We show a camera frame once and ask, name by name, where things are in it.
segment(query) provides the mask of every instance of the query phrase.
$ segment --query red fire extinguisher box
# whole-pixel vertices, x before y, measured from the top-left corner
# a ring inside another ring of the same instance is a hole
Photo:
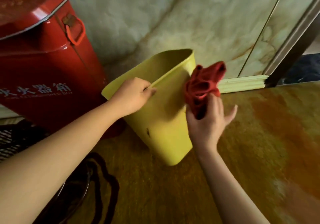
[[[69,0],[0,0],[0,104],[53,133],[104,103],[106,84]]]

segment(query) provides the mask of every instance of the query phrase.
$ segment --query person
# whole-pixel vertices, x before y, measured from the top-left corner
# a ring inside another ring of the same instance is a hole
[[[56,133],[0,164],[0,223],[32,223],[78,164],[116,120],[132,114],[156,92],[148,81],[125,81],[112,98]],[[269,223],[228,170],[217,151],[219,137],[237,106],[224,115],[209,95],[207,113],[186,111],[189,136],[223,223]]]

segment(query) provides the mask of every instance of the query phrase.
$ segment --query brown floor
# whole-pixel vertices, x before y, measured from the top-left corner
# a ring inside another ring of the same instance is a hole
[[[312,82],[222,95],[226,109],[239,109],[218,150],[271,223],[319,223],[319,92],[320,82]],[[93,151],[117,179],[118,197],[117,182],[107,183],[99,168],[101,221],[91,184],[68,224],[110,223],[116,200],[114,224],[221,223],[193,151],[178,165],[164,166],[129,127]]]

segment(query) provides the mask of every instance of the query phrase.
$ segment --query cream baseboard molding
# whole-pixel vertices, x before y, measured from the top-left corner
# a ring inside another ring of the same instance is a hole
[[[0,105],[0,119],[18,117],[19,115],[12,110]]]
[[[268,75],[247,76],[234,79],[223,79],[218,84],[220,93],[231,93],[252,89],[263,89]]]

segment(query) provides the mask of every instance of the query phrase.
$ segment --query yellow plastic bin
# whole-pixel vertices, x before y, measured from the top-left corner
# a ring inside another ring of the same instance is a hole
[[[183,86],[195,66],[191,49],[164,51],[113,80],[102,91],[109,100],[126,79],[134,77],[148,80],[151,87],[157,88],[157,93],[142,109],[124,119],[167,165],[179,163],[192,148]]]

